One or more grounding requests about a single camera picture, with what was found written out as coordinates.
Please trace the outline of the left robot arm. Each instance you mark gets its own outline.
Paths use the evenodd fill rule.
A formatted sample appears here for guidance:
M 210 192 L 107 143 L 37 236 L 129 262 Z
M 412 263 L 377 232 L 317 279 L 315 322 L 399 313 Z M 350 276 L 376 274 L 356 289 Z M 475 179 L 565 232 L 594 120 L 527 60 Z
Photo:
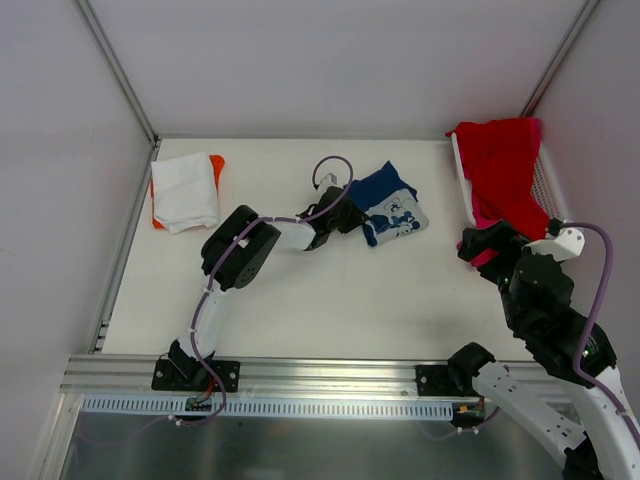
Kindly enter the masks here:
M 313 251 L 333 232 L 347 234 L 367 220 L 347 190 L 336 186 L 295 217 L 265 217 L 247 205 L 237 207 L 201 249 L 203 291 L 184 333 L 169 347 L 170 376 L 188 390 L 206 384 L 222 325 L 221 300 L 255 280 L 276 246 Z

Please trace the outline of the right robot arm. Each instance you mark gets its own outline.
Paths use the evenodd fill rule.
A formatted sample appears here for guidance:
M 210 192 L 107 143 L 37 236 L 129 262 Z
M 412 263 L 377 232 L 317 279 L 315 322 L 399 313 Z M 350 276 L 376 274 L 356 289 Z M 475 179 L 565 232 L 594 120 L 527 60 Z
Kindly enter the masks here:
M 581 422 L 564 419 L 530 390 L 509 377 L 505 366 L 471 342 L 447 361 L 449 387 L 459 395 L 492 401 L 524 428 L 560 464 L 565 479 L 636 479 L 639 476 L 639 423 L 626 399 L 614 349 L 596 317 L 613 266 L 613 244 L 600 226 L 550 221 L 548 233 L 573 238 L 597 233 L 604 265 L 588 315 L 571 306 L 573 280 L 551 253 L 509 223 L 466 228 L 458 256 L 472 262 L 487 250 L 495 255 L 479 266 L 480 276 L 500 294 L 507 327 L 533 359 L 557 379 Z

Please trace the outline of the navy blue t-shirt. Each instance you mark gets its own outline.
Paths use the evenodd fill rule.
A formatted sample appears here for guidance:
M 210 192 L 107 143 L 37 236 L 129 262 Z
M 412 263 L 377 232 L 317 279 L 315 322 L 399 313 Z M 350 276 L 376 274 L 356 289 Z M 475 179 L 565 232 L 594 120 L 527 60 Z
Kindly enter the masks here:
M 371 248 L 425 230 L 429 219 L 419 205 L 417 190 L 387 161 L 379 170 L 354 180 L 348 192 L 367 217 L 363 235 Z

